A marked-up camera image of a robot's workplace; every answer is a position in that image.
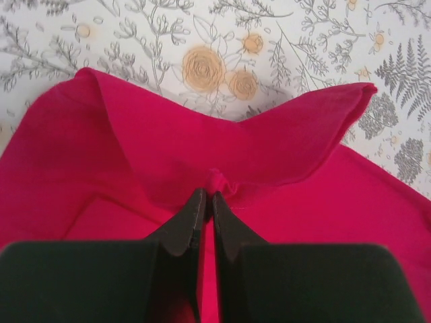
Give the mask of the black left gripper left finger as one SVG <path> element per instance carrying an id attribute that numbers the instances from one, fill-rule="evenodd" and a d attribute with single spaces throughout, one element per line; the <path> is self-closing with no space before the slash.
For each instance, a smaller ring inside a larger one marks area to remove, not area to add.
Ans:
<path id="1" fill-rule="evenodd" d="M 200 322 L 206 193 L 142 240 L 18 242 L 1 253 L 2 322 Z"/>

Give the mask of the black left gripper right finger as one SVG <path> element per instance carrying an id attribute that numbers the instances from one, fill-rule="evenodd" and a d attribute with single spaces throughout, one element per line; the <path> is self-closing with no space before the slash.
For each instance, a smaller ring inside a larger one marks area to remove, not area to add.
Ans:
<path id="1" fill-rule="evenodd" d="M 423 322 L 393 255 L 372 244 L 272 244 L 213 196 L 221 322 Z"/>

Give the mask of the magenta t-shirt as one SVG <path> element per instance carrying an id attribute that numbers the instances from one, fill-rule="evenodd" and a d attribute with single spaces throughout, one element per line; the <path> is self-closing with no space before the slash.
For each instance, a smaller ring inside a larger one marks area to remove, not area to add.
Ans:
<path id="1" fill-rule="evenodd" d="M 142 240 L 206 193 L 200 322 L 218 315 L 213 196 L 272 244 L 372 244 L 430 321 L 430 201 L 341 144 L 376 88 L 303 94 L 232 122 L 85 68 L 42 94 L 1 157 L 1 253 Z"/>

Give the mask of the floral patterned tablecloth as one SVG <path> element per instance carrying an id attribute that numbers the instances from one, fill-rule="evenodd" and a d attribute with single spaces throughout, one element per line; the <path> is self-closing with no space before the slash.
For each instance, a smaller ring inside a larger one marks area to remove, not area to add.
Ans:
<path id="1" fill-rule="evenodd" d="M 1 146 L 84 67 L 229 120 L 372 82 L 344 145 L 430 196 L 429 1 L 2 1 Z"/>

